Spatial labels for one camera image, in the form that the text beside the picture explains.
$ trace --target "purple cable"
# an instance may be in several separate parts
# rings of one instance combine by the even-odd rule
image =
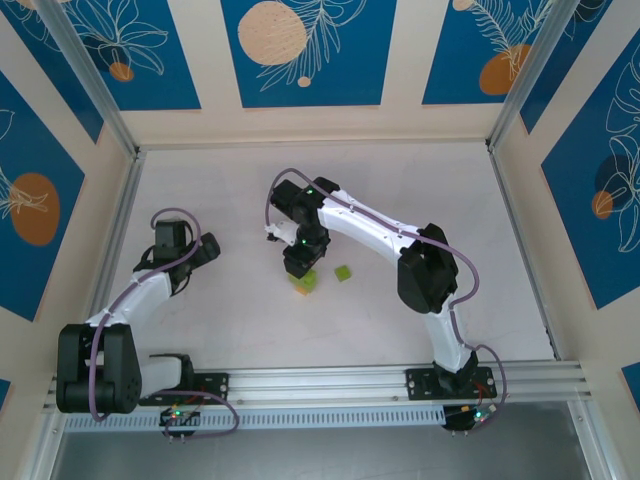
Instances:
[[[151,228],[155,229],[156,218],[158,218],[163,213],[167,213],[167,212],[182,213],[183,215],[186,215],[191,219],[191,221],[194,223],[196,227],[195,243],[193,244],[193,248],[189,250],[189,252],[184,257],[179,258],[178,260],[175,260],[171,263],[168,263],[167,265],[163,265],[162,267],[156,268],[155,270],[152,270],[151,272],[144,274],[142,277],[138,279],[138,282],[132,283],[131,285],[129,285],[125,289],[125,291],[122,292],[113,301],[113,303],[107,310],[107,313],[105,313],[104,316],[102,317],[102,320],[100,320],[100,323],[98,324],[98,327],[96,328],[96,331],[93,334],[93,342],[91,344],[91,362],[89,363],[89,411],[91,412],[91,417],[93,417],[93,419],[96,422],[102,422],[109,416],[109,414],[105,414],[103,416],[100,416],[98,414],[98,408],[96,407],[96,371],[97,371],[97,359],[98,359],[98,348],[100,344],[100,337],[102,336],[102,330],[104,330],[104,326],[109,321],[109,318],[111,317],[112,312],[116,308],[118,308],[118,306],[124,301],[124,299],[127,298],[127,296],[131,292],[133,292],[136,288],[138,288],[140,284],[143,283],[145,280],[148,280],[149,278],[153,277],[154,275],[157,275],[158,273],[162,273],[166,270],[169,270],[170,268],[173,268],[185,262],[186,260],[191,258],[191,256],[194,253],[196,253],[196,251],[198,250],[198,247],[200,246],[200,236],[202,234],[202,231],[200,229],[200,223],[198,223],[198,220],[196,219],[196,217],[194,217],[191,213],[187,212],[186,210],[183,210],[182,208],[174,208],[174,207],[163,208],[162,210],[156,212],[153,215],[153,217],[151,217]]]
[[[498,406],[502,407],[504,405],[504,403],[505,403],[505,401],[507,399],[507,395],[508,395],[507,394],[507,376],[506,376],[506,373],[504,371],[504,366],[502,365],[502,361],[500,360],[500,358],[496,354],[495,350],[493,350],[492,348],[488,347],[487,345],[484,345],[484,344],[475,345],[475,346],[474,345],[469,345],[467,342],[465,342],[462,339],[462,336],[460,335],[460,330],[458,329],[458,320],[457,320],[456,314],[455,314],[455,312],[453,310],[456,305],[458,305],[460,303],[463,303],[463,302],[466,302],[471,297],[473,297],[478,292],[478,288],[480,288],[480,275],[478,274],[478,269],[473,264],[473,262],[466,255],[464,255],[462,252],[460,252],[459,250],[456,250],[455,248],[447,245],[446,243],[438,242],[437,240],[433,240],[431,238],[426,238],[426,237],[423,237],[422,235],[418,235],[418,234],[413,233],[413,232],[405,232],[403,230],[400,230],[397,225],[393,225],[393,224],[391,224],[391,223],[389,223],[389,222],[387,222],[387,221],[385,221],[385,220],[383,220],[381,218],[378,218],[373,213],[358,207],[357,205],[351,205],[349,202],[346,202],[346,201],[342,200],[341,198],[337,198],[337,197],[331,195],[329,192],[327,192],[322,187],[317,185],[313,180],[311,180],[309,177],[307,177],[304,173],[302,173],[297,168],[286,168],[286,169],[284,169],[278,175],[276,175],[276,178],[273,180],[273,183],[271,183],[271,188],[269,189],[269,195],[267,196],[267,204],[266,204],[265,211],[264,211],[264,218],[265,218],[265,222],[266,222],[267,226],[271,225],[271,220],[269,218],[269,207],[271,206],[271,202],[270,202],[271,194],[273,193],[273,190],[275,189],[278,181],[288,173],[294,173],[294,174],[298,175],[305,182],[307,182],[309,185],[311,185],[313,188],[315,188],[318,192],[323,194],[325,197],[333,200],[337,204],[342,205],[343,207],[348,208],[349,210],[357,212],[357,213],[359,213],[361,215],[364,215],[365,217],[373,220],[374,222],[376,222],[379,225],[382,225],[383,227],[387,228],[388,230],[391,230],[393,232],[398,232],[398,236],[404,235],[404,236],[407,236],[409,238],[413,238],[414,240],[418,240],[420,242],[427,243],[429,245],[433,245],[434,247],[441,248],[442,250],[445,250],[446,252],[449,252],[452,255],[455,255],[456,257],[458,257],[460,260],[462,260],[467,265],[467,267],[469,267],[469,270],[471,270],[471,274],[473,275],[473,287],[471,288],[471,291],[469,291],[469,293],[467,293],[466,295],[463,295],[460,298],[454,299],[449,304],[449,314],[451,316],[451,325],[453,326],[453,332],[454,332],[454,334],[456,336],[456,340],[458,340],[458,343],[460,343],[461,345],[464,345],[465,347],[467,347],[469,350],[472,350],[472,351],[478,351],[480,349],[485,349],[491,355],[493,355],[493,357],[495,358],[496,363],[498,364],[498,369],[500,370],[500,376],[502,377],[502,396],[500,397],[500,402],[498,403]],[[482,425],[487,425],[488,423],[490,423],[490,421],[496,416],[496,414],[497,414],[497,412],[494,413],[494,415],[492,417],[487,419],[487,421],[485,421]]]
[[[230,435],[235,432],[240,426],[240,416],[235,408],[231,406],[229,402],[227,402],[224,398],[214,395],[209,392],[198,392],[196,390],[160,390],[155,393],[156,395],[180,395],[181,397],[203,397],[203,398],[213,398],[216,402],[221,403],[225,407],[229,409],[231,414],[233,415],[233,427],[229,430],[225,430],[223,432],[213,432],[213,433],[205,433],[202,435],[195,435],[193,437],[185,437],[184,440],[203,440],[205,438],[216,438],[216,437],[224,437],[225,435]],[[169,420],[164,427],[164,436],[169,438],[169,427],[172,424],[172,420]]]

